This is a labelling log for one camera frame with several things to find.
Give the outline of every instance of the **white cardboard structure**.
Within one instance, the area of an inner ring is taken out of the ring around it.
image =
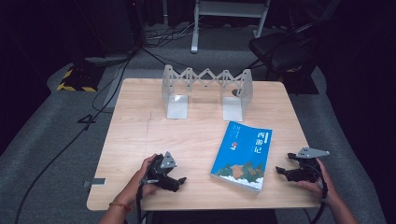
[[[192,91],[192,86],[200,83],[209,87],[213,83],[219,84],[219,98],[223,108],[223,119],[243,121],[248,104],[253,97],[253,82],[250,70],[246,69],[237,77],[233,77],[228,70],[215,76],[209,69],[200,74],[195,74],[191,68],[178,74],[171,65],[166,65],[163,70],[163,102],[168,119],[186,119],[188,115],[189,96],[177,94],[174,87],[177,83],[185,84],[187,91]]]

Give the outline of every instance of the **book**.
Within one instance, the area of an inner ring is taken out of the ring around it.
[[[237,187],[262,190],[272,130],[230,121],[210,175]]]

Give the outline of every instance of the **person's left hand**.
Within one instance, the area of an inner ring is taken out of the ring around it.
[[[145,158],[143,160],[140,169],[134,174],[134,176],[132,176],[131,180],[128,182],[122,192],[117,195],[114,202],[130,205],[136,201],[136,193],[139,189],[140,180],[144,177],[147,169],[149,168],[149,164],[154,160],[155,156],[157,155],[154,154],[151,157]],[[155,185],[145,185],[143,187],[143,197],[155,194],[157,189],[158,187]]]

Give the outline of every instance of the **gray carpet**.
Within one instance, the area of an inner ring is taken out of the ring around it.
[[[197,54],[190,54],[191,37],[170,42],[162,48],[148,49],[196,70],[210,68],[215,74],[224,69],[237,73],[255,57],[248,50],[252,27],[215,29],[201,32]],[[186,66],[165,61],[175,69]],[[48,81],[50,97],[26,122],[0,158],[0,223],[14,221],[24,192],[39,172],[84,127],[77,121],[95,114],[92,102],[97,92],[56,91],[70,64],[60,68]],[[108,67],[99,89],[103,90],[94,104],[100,108],[109,93],[104,86],[112,80],[120,66]],[[144,51],[139,51],[127,67],[128,71],[163,70],[163,64]],[[264,68],[252,71],[264,74]],[[326,81],[317,69],[312,75],[319,95],[290,95],[309,146],[329,150],[323,159],[339,193],[344,197],[360,223],[386,223],[372,181],[350,148],[325,94]],[[22,208],[19,223],[95,223],[103,212],[86,207],[88,191],[81,187],[93,178],[99,161],[111,114],[101,114],[83,134],[56,160],[36,182]],[[317,209],[309,209],[311,217]],[[279,223],[308,223],[302,209],[277,209]],[[134,222],[134,214],[128,217]],[[333,223],[326,208],[319,223]]]

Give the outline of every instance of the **black chair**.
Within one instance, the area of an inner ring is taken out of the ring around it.
[[[329,29],[331,23],[329,20],[314,21],[290,32],[277,32],[251,39],[248,47],[258,59],[247,69],[265,65],[265,80],[271,74],[276,74],[279,79],[282,74],[292,72],[299,76],[297,85],[300,92],[305,79],[316,67],[318,38]]]

